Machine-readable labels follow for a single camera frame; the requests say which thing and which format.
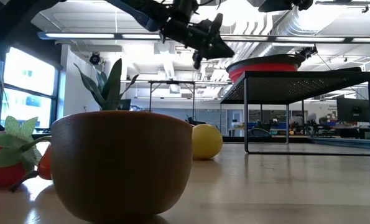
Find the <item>security camera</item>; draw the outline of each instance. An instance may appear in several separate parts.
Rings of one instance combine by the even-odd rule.
[[[100,61],[100,52],[92,52],[92,56],[90,57],[91,64],[99,65]]]

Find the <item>computer monitor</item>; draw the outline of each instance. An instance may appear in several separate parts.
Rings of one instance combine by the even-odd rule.
[[[117,110],[129,110],[131,108],[131,99],[120,100]]]
[[[370,122],[368,100],[337,98],[338,121]]]

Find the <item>metal mesh shelf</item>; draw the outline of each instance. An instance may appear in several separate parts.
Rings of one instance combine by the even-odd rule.
[[[247,78],[248,104],[287,105],[370,80],[370,72],[244,72],[221,104],[244,103]]]

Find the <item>yellow fruit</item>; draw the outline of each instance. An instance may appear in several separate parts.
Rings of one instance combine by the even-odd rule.
[[[223,139],[220,131],[209,124],[193,127],[193,158],[209,159],[220,152]]]

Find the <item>red bowl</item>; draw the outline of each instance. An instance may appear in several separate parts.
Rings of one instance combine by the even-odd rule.
[[[229,73],[229,78],[234,83],[246,71],[296,72],[303,61],[305,61],[305,57],[301,55],[271,55],[249,58],[233,63],[226,71]]]

